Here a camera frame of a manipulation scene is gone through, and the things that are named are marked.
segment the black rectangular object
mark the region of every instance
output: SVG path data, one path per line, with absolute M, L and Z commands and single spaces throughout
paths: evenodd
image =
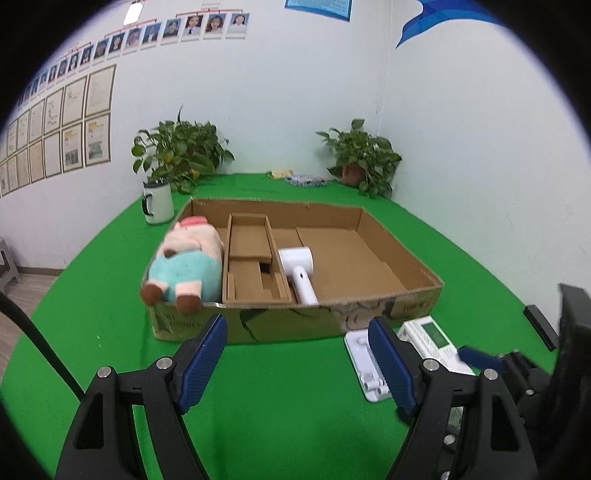
M 536 305 L 528 305 L 525 307 L 523 315 L 530 321 L 548 350 L 555 350 L 558 347 L 558 334 L 540 312 L 540 309 Z

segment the silver screw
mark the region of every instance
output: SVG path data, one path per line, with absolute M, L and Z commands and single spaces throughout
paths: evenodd
M 430 372 L 434 372 L 439 368 L 439 362 L 437 360 L 433 360 L 432 358 L 427 358 L 423 362 L 423 367 L 425 367 Z
M 173 359 L 170 357 L 167 357 L 167 356 L 159 358 L 158 361 L 156 362 L 156 366 L 160 370 L 166 370 L 167 368 L 170 368 L 170 366 L 172 364 L 173 364 Z
M 484 370 L 484 376 L 488 378 L 488 380 L 496 380 L 497 378 L 499 378 L 499 374 L 496 372 L 496 370 L 493 370 L 492 368 L 487 368 L 486 370 Z
M 106 378 L 111 374 L 112 370 L 110 367 L 100 367 L 99 371 L 96 373 L 99 378 Z

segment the plush toy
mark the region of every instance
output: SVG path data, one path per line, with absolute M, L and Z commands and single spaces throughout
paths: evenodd
M 222 251 L 222 241 L 205 217 L 177 222 L 158 247 L 139 296 L 149 306 L 176 303 L 185 314 L 197 312 L 203 301 L 221 301 Z

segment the blue gripper pad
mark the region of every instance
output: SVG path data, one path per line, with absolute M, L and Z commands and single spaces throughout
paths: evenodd
M 407 414 L 414 415 L 418 404 L 413 394 L 413 379 L 388 334 L 376 319 L 369 322 L 368 340 L 396 405 Z
M 177 405 L 181 414 L 187 413 L 201 400 L 227 341 L 228 325 L 226 319 L 220 315 L 201 340 L 192 359 L 181 361 L 177 365 L 175 376 L 179 381 L 177 381 L 176 387 L 180 394 Z
M 466 365 L 470 365 L 478 370 L 492 368 L 500 374 L 503 374 L 506 371 L 505 361 L 502 358 L 490 356 L 469 346 L 459 348 L 457 350 L 457 355 Z

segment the terracotta pot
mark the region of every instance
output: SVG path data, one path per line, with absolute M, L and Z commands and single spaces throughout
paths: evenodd
M 365 169 L 363 167 L 356 163 L 343 167 L 343 173 L 340 176 L 340 181 L 343 184 L 357 188 L 363 180 L 365 180 Z

